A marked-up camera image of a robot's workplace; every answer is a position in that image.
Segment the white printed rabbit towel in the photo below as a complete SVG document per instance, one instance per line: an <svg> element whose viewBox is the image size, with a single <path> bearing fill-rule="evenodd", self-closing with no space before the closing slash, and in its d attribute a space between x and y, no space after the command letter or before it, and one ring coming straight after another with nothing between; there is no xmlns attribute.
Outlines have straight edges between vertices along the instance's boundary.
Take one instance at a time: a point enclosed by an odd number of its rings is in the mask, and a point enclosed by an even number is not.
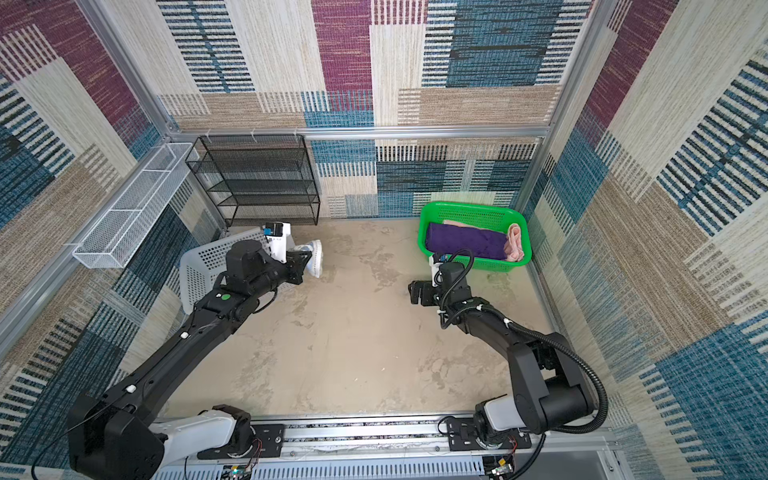
<svg viewBox="0 0 768 480"><path fill-rule="evenodd" d="M301 252L308 258L304 270L314 278L320 278L323 273L323 248L320 240L312 240L307 244L297 245L294 251Z"/></svg>

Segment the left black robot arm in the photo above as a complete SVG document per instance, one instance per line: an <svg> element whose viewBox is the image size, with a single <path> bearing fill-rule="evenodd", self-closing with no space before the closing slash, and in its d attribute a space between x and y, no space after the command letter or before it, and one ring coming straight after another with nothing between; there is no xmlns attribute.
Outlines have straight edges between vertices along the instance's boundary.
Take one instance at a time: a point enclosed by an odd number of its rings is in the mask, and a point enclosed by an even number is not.
<svg viewBox="0 0 768 480"><path fill-rule="evenodd" d="M235 243L213 288L173 334L136 370L98 398L80 396L67 417L69 463L91 479L150 479L162 467L211 450L235 458L256 449L249 413L229 405L157 422L161 407L218 345L260 308L267 293L319 276L317 242L274 259L257 240Z"/></svg>

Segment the green plastic basket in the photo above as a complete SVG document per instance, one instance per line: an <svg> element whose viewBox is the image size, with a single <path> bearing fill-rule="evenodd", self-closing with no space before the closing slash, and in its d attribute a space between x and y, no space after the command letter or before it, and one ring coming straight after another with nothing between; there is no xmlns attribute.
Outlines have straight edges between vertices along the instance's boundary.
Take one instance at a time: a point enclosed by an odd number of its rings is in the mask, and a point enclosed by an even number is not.
<svg viewBox="0 0 768 480"><path fill-rule="evenodd" d="M509 272L517 267L526 266L533 255L529 238L528 224L524 216L509 208L433 201L427 203L421 210L418 231L418 247L427 257L435 251L427 245L428 229L432 224L441 224L444 220L458 221L477 229L485 229L506 235L512 225L520 229L523 257L516 262L496 260L475 255L474 267L478 270L492 272Z"/></svg>

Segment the white plastic laundry basket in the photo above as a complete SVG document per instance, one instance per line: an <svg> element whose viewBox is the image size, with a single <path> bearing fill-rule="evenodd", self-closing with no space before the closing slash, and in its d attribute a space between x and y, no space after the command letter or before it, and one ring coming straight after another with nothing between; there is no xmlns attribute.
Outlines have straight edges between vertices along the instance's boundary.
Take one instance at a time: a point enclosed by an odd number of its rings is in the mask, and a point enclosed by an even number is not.
<svg viewBox="0 0 768 480"><path fill-rule="evenodd" d="M262 227L257 227L193 248L182 256L179 267L180 298L185 314L191 315L194 304L213 288L218 275L226 270L226 254L235 243L243 240L257 240L269 253ZM289 247L294 246L292 238Z"/></svg>

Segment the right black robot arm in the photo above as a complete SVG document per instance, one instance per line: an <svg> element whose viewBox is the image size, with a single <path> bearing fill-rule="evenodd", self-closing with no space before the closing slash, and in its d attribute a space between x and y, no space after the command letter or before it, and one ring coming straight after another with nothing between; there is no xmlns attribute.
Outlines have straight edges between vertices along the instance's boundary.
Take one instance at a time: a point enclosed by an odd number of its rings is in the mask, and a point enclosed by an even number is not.
<svg viewBox="0 0 768 480"><path fill-rule="evenodd" d="M600 428L609 404L596 371L564 336L524 327L475 296L468 272L460 262L443 262L431 280L411 282L408 293L412 304L437 309L441 328L457 327L483 341L508 365L512 392L475 407L478 443L494 448L513 432L580 435Z"/></svg>

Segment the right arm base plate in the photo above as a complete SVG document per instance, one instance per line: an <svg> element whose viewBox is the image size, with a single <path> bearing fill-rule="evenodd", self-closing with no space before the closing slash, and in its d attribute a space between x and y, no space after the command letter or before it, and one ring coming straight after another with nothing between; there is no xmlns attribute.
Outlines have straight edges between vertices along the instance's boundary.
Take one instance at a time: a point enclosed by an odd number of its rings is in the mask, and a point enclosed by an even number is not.
<svg viewBox="0 0 768 480"><path fill-rule="evenodd" d="M437 423L438 432L445 436L450 451L512 450L532 447L531 437L518 429L502 433L495 440L482 440L474 419L447 415Z"/></svg>

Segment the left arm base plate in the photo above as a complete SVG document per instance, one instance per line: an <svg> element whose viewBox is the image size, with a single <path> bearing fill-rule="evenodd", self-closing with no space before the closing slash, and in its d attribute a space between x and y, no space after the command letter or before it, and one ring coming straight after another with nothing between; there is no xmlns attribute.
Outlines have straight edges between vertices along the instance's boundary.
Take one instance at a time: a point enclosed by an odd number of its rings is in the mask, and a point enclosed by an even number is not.
<svg viewBox="0 0 768 480"><path fill-rule="evenodd" d="M255 460L281 455L285 424L252 424L236 427L231 439L221 447L203 450L198 460Z"/></svg>

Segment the pink towel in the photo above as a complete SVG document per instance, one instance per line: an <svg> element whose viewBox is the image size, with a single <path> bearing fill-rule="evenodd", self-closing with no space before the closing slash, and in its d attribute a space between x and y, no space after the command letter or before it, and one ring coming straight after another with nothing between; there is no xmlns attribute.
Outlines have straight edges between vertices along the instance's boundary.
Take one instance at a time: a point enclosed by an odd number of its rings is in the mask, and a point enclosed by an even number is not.
<svg viewBox="0 0 768 480"><path fill-rule="evenodd" d="M484 229L484 228L479 228L473 225L468 225L468 224L464 224L464 223L452 221L452 220L444 220L442 224ZM505 250L505 253L507 254L507 259L502 261L508 261L508 262L522 261L525 256L525 252L522 246L522 229L520 225L517 223L511 224L508 227L505 235L507 236L507 243L505 244L504 250Z"/></svg>

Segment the purple towel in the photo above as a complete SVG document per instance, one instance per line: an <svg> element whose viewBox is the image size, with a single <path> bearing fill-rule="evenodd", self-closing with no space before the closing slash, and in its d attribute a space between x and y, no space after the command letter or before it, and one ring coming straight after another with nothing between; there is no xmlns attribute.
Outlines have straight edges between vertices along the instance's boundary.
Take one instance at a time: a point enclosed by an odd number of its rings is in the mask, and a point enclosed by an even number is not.
<svg viewBox="0 0 768 480"><path fill-rule="evenodd" d="M425 247L433 253L454 254L471 251L475 257L506 260L504 247L507 236L492 230L430 223L426 230Z"/></svg>

